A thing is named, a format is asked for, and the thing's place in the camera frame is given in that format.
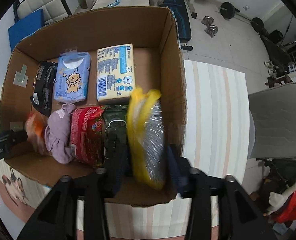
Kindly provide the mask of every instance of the plastic wrap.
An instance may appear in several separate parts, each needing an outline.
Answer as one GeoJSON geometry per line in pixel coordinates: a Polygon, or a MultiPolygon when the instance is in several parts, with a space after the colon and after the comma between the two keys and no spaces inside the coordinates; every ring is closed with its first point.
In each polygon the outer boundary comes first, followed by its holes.
{"type": "Polygon", "coordinates": [[[161,189],[165,181],[160,97],[158,90],[150,90],[145,95],[141,88],[135,89],[127,115],[134,177],[155,189],[161,189]]]}
{"type": "Polygon", "coordinates": [[[278,223],[296,220],[296,191],[290,196],[286,209],[281,214],[274,214],[273,219],[278,223]]]}

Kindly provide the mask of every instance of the cartoon bear illustration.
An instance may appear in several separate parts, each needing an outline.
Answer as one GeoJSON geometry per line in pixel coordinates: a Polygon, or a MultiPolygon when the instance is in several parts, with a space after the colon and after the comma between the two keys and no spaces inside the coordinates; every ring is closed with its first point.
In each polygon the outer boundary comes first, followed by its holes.
{"type": "Polygon", "coordinates": [[[68,78],[67,78],[67,74],[63,73],[63,77],[66,78],[66,83],[68,84],[67,93],[77,92],[78,89],[81,88],[78,86],[80,83],[81,77],[77,71],[78,71],[78,68],[76,68],[75,71],[68,76],[68,78]]]}

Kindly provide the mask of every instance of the cardboard box flap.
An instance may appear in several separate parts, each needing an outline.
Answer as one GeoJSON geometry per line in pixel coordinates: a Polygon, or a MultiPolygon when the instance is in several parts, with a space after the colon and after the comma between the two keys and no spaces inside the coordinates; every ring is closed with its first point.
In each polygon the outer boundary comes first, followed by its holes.
{"type": "Polygon", "coordinates": [[[186,77],[181,53],[178,50],[177,30],[175,20],[172,18],[169,35],[164,44],[161,56],[161,106],[165,135],[172,130],[172,142],[183,146],[184,126],[187,124],[187,96],[186,77]]]}
{"type": "Polygon", "coordinates": [[[164,29],[163,29],[163,33],[162,33],[162,37],[160,40],[160,45],[159,45],[159,51],[160,53],[163,50],[164,44],[167,41],[168,35],[170,33],[171,27],[174,24],[174,22],[172,21],[172,13],[169,12],[169,14],[167,15],[167,20],[164,23],[164,29]]]}
{"type": "Polygon", "coordinates": [[[137,48],[158,48],[169,13],[168,8],[151,6],[91,10],[49,24],[16,47],[38,61],[73,47],[91,51],[131,43],[137,48]]]}
{"type": "Polygon", "coordinates": [[[34,78],[36,77],[38,62],[17,48],[14,49],[9,60],[0,100],[0,131],[9,130],[10,122],[23,122],[31,110],[30,96],[33,94],[34,78]],[[16,72],[21,72],[26,65],[28,76],[26,87],[14,85],[16,72]]]}
{"type": "Polygon", "coordinates": [[[120,191],[114,198],[107,198],[106,200],[111,203],[128,204],[138,207],[155,205],[156,200],[158,200],[158,203],[168,203],[175,197],[176,194],[169,196],[166,190],[158,191],[150,188],[148,185],[138,183],[135,178],[124,177],[120,191]]]}
{"type": "Polygon", "coordinates": [[[34,152],[16,156],[5,161],[9,166],[27,178],[49,187],[53,187],[63,175],[78,178],[94,171],[90,166],[80,162],[60,164],[51,156],[41,156],[34,152]]]}

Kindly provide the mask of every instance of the blue mat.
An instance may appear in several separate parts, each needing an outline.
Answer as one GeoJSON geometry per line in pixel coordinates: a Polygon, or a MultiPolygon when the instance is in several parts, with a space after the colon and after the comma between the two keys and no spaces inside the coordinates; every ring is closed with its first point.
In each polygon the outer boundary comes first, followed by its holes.
{"type": "Polygon", "coordinates": [[[18,42],[44,26],[44,13],[39,9],[16,22],[8,29],[10,49],[13,51],[18,42]]]}

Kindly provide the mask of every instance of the black package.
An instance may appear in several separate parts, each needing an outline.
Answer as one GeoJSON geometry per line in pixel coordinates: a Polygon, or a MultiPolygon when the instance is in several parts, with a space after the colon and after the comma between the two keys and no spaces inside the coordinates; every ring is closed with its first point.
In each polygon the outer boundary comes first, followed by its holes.
{"type": "Polygon", "coordinates": [[[34,93],[30,102],[40,113],[50,116],[52,108],[52,90],[57,72],[57,63],[40,61],[37,75],[34,80],[34,93]]]}

